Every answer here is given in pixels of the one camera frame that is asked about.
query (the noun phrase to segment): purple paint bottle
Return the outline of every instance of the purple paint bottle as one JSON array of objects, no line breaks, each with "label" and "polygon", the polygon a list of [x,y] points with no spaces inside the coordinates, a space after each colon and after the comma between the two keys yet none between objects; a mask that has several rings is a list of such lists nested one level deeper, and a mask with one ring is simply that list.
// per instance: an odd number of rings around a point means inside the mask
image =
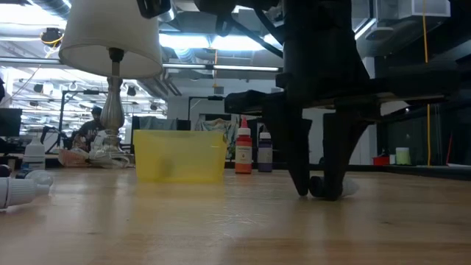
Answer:
[{"label": "purple paint bottle", "polygon": [[261,132],[258,142],[258,171],[271,172],[273,170],[272,137],[268,132]]}]

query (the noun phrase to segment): ceiling light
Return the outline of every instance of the ceiling light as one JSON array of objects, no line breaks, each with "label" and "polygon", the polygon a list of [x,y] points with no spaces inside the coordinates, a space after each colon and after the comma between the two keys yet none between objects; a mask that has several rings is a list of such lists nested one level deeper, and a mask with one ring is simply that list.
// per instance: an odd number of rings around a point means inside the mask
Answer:
[{"label": "ceiling light", "polygon": [[271,35],[271,34],[265,35],[265,37],[263,37],[263,40],[266,43],[271,44],[276,48],[279,48],[279,49],[283,48],[283,46],[278,42],[278,40],[275,39],[275,37],[273,37],[273,35]]},{"label": "ceiling light", "polygon": [[62,2],[63,2],[66,6],[68,6],[68,8],[71,8],[71,7],[72,7],[71,2],[69,2],[68,0],[62,0]]},{"label": "ceiling light", "polygon": [[128,95],[128,96],[135,96],[135,95],[136,95],[135,86],[134,86],[134,85],[128,86],[128,88],[127,88],[127,95]]},{"label": "ceiling light", "polygon": [[155,102],[151,103],[150,105],[150,109],[153,110],[153,111],[156,111],[158,109],[158,105],[155,104]]},{"label": "ceiling light", "polygon": [[46,95],[51,95],[54,90],[54,85],[51,82],[45,82],[43,84],[43,93]]},{"label": "ceiling light", "polygon": [[236,5],[233,10],[233,13],[238,13],[240,10],[253,10],[253,8]]},{"label": "ceiling light", "polygon": [[184,63],[164,63],[163,67],[173,68],[173,69],[206,69],[205,65],[184,64]]},{"label": "ceiling light", "polygon": [[163,47],[172,49],[208,48],[209,41],[203,35],[168,35],[159,34],[159,42]]},{"label": "ceiling light", "polygon": [[[47,113],[47,114],[60,114],[60,110],[23,110],[23,113]],[[89,111],[75,111],[75,110],[64,110],[64,113],[68,114],[90,114]]]},{"label": "ceiling light", "polygon": [[36,84],[36,85],[33,87],[33,91],[36,92],[36,93],[41,93],[41,92],[43,92],[43,85]]},{"label": "ceiling light", "polygon": [[240,71],[271,71],[279,72],[278,67],[263,67],[263,66],[214,66],[215,70],[240,70]]},{"label": "ceiling light", "polygon": [[90,103],[90,102],[80,102],[80,103],[79,103],[79,106],[80,106],[80,107],[93,108],[93,107],[95,107],[95,104]]},{"label": "ceiling light", "polygon": [[[105,100],[99,100],[96,102],[97,104],[104,104]],[[136,101],[121,101],[123,105],[136,105],[138,104]]]},{"label": "ceiling light", "polygon": [[358,40],[369,28],[373,27],[375,23],[376,18],[373,18],[368,23],[366,23],[366,25],[355,34],[355,40]]},{"label": "ceiling light", "polygon": [[240,35],[217,36],[212,47],[221,51],[260,51],[264,49],[253,39]]},{"label": "ceiling light", "polygon": [[23,63],[23,64],[30,63],[34,65],[41,64],[41,65],[55,65],[55,66],[62,65],[62,63],[57,59],[2,57],[0,61],[2,63]]}]

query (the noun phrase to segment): desk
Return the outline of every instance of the desk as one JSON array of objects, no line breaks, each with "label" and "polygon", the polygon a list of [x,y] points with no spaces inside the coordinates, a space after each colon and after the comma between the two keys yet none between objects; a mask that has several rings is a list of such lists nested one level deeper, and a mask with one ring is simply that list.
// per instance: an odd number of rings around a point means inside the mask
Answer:
[{"label": "desk", "polygon": [[340,202],[285,171],[224,185],[136,185],[134,170],[58,169],[50,197],[0,213],[0,264],[468,264],[471,182],[349,174]]}]

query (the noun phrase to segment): orange paint bottle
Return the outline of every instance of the orange paint bottle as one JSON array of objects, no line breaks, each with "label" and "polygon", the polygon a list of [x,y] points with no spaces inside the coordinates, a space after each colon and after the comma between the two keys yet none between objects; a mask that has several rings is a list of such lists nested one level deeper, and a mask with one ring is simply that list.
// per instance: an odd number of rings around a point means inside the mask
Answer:
[{"label": "orange paint bottle", "polygon": [[235,143],[235,172],[236,174],[252,173],[252,139],[247,119],[243,117],[241,127],[237,131]]}]

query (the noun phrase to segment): white lampshade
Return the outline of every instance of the white lampshade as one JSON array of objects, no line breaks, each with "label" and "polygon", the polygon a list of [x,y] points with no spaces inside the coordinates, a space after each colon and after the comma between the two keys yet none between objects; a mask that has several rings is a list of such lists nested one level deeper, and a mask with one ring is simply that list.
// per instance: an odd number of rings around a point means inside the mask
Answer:
[{"label": "white lampshade", "polygon": [[108,48],[125,51],[120,77],[152,77],[162,71],[156,18],[141,16],[136,1],[74,1],[59,57],[68,66],[111,76]]}]

